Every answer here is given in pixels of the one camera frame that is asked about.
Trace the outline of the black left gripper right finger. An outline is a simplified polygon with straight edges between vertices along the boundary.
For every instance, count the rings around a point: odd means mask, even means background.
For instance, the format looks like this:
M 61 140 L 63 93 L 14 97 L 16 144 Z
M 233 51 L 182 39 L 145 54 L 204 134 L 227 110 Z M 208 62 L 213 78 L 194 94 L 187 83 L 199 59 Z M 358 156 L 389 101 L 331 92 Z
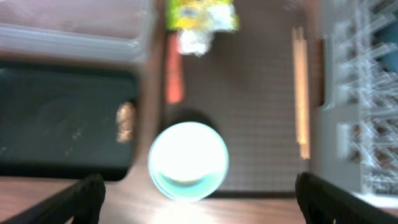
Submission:
M 297 176 L 295 196 L 306 224 L 397 224 L 397 217 L 309 172 Z

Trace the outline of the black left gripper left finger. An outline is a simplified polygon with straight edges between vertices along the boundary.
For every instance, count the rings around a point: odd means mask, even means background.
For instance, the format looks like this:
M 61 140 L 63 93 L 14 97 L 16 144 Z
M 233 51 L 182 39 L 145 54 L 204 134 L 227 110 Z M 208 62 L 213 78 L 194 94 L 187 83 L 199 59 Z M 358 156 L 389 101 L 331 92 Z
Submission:
M 66 223 L 97 224 L 105 200 L 101 175 L 90 175 L 37 205 L 3 221 L 3 224 Z

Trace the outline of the light blue bowl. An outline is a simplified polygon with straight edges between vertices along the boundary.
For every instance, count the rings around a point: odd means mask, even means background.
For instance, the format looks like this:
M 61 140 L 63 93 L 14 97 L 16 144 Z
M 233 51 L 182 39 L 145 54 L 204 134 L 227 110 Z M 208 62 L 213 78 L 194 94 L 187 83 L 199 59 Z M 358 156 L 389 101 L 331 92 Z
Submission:
M 216 192 L 229 169 L 223 138 L 209 125 L 187 121 L 169 126 L 154 140 L 148 170 L 166 197 L 195 202 Z

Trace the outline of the dark blue plate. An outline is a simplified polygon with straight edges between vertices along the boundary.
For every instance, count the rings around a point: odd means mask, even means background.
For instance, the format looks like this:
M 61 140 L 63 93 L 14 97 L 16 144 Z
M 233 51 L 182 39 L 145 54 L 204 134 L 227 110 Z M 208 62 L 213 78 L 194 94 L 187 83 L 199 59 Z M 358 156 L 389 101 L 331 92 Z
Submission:
M 378 39 L 388 45 L 389 51 L 379 61 L 388 72 L 397 73 L 397 22 L 388 25 L 378 34 Z

